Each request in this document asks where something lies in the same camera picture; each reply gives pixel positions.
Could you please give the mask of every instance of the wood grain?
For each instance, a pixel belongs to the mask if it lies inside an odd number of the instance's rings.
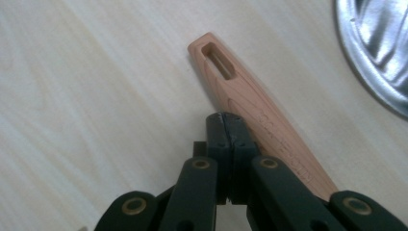
[[[321,0],[0,0],[0,230],[92,230],[121,194],[174,184],[217,110],[186,51],[208,31],[340,190],[408,224],[408,123],[360,85],[334,18]],[[217,230],[250,230],[245,208]]]
[[[225,112],[242,116],[265,155],[281,158],[312,193],[328,200],[337,191],[305,142],[262,87],[211,33],[189,52]]]

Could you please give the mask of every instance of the wooden handle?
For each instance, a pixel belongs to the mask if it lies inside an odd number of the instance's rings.
[[[314,195],[328,200],[336,186],[254,78],[211,33],[189,52],[222,110],[243,117],[265,155],[283,160]]]

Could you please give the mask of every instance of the wooden table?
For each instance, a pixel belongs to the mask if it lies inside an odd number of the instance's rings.
[[[187,46],[215,33],[340,190],[408,224],[408,122],[344,58],[332,1],[0,1],[0,229],[92,230],[173,185],[217,111]],[[249,230],[244,207],[217,230]]]

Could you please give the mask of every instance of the metal bowl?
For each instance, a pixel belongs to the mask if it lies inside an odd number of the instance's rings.
[[[408,119],[408,2],[338,0],[344,51],[373,95]]]

